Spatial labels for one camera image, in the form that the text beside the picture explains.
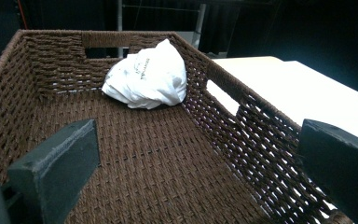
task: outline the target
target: dark background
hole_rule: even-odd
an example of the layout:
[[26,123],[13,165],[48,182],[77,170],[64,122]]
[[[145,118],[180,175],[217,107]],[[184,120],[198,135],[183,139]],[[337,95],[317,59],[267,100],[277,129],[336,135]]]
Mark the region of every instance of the dark background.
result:
[[[124,30],[193,31],[200,1],[123,0]],[[116,0],[21,0],[25,20],[18,2],[0,0],[0,53],[25,23],[30,29],[117,29]],[[358,0],[204,2],[213,4],[206,9],[201,51],[299,61],[358,90]],[[130,7],[139,5],[181,10]]]

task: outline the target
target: basket bottom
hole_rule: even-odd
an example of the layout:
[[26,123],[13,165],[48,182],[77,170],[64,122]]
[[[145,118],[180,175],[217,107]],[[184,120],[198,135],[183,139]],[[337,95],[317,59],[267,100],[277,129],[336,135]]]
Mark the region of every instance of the basket bottom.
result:
[[68,123],[97,120],[101,167],[66,223],[269,223],[179,105],[129,109],[91,91],[58,95],[36,110],[29,148]]

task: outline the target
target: wicker basket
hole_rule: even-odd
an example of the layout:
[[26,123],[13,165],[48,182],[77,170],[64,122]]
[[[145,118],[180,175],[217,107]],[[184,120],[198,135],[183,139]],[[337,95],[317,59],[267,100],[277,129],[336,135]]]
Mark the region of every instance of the wicker basket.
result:
[[[120,59],[88,59],[85,49],[137,52],[165,38],[186,62],[181,105],[129,109],[102,94]],[[209,79],[240,103],[236,116],[206,91]],[[300,128],[175,33],[18,31],[0,59],[0,182],[18,157],[89,118],[102,167],[67,223],[317,223],[334,214],[298,165]]]

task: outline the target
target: white tabletop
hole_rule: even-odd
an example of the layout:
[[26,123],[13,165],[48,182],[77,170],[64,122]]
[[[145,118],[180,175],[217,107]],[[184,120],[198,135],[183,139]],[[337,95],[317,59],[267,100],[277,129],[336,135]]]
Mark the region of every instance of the white tabletop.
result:
[[[299,62],[274,57],[214,60],[298,125],[315,119],[358,136],[358,91]],[[238,103],[212,81],[208,91],[233,114]]]

